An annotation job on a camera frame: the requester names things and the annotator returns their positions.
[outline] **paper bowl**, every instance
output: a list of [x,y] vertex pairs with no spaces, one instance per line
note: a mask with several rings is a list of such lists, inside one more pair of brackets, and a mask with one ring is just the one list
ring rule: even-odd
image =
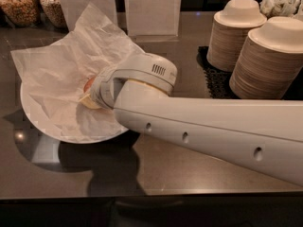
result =
[[256,44],[284,53],[303,53],[303,22],[289,17],[273,17],[262,27],[249,31]]
[[232,27],[262,26],[267,20],[259,12],[259,5],[255,0],[230,0],[214,18],[218,23]]

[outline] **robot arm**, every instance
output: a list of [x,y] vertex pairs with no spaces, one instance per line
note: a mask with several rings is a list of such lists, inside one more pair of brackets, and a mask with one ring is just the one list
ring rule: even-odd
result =
[[[154,55],[151,61],[144,63],[145,59],[135,59],[140,77],[132,76],[133,69],[125,69],[122,74],[128,76],[116,89],[117,71],[108,77],[107,83],[113,89],[107,95],[113,98],[116,120],[121,125],[303,185],[302,102],[169,97],[170,90],[165,88],[172,86],[174,80],[155,75],[152,67],[157,64],[168,68],[171,62],[161,59],[152,63],[153,59],[160,59]],[[125,61],[124,66],[130,68],[128,64]],[[160,80],[153,83],[149,77]],[[102,85],[95,81],[92,91],[105,92]]]

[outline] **stack of bowls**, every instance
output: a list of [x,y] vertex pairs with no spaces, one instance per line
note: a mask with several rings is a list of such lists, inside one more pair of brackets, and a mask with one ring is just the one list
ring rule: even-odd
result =
[[229,85],[242,99],[281,99],[303,67],[303,22],[273,17],[249,31]]
[[232,72],[252,28],[262,26],[266,17],[255,0],[231,0],[214,16],[207,60],[214,67]]

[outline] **round plate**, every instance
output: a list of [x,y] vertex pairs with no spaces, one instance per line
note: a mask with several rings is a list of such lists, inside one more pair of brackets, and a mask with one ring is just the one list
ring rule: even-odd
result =
[[116,136],[120,135],[121,133],[127,131],[125,127],[121,126],[120,131],[109,134],[109,135],[102,135],[102,136],[94,136],[94,137],[88,137],[85,140],[77,140],[77,138],[70,136],[70,135],[64,135],[62,133],[62,130],[58,128],[56,125],[54,125],[45,114],[44,110],[42,109],[41,105],[36,102],[26,91],[26,88],[23,87],[23,84],[21,84],[21,90],[20,90],[20,98],[21,98],[21,104],[22,107],[27,115],[27,118],[29,121],[41,132],[44,134],[55,138],[60,141],[64,141],[67,143],[76,143],[76,144],[88,144],[88,143],[97,143],[104,140],[109,140],[112,138],[115,138]]

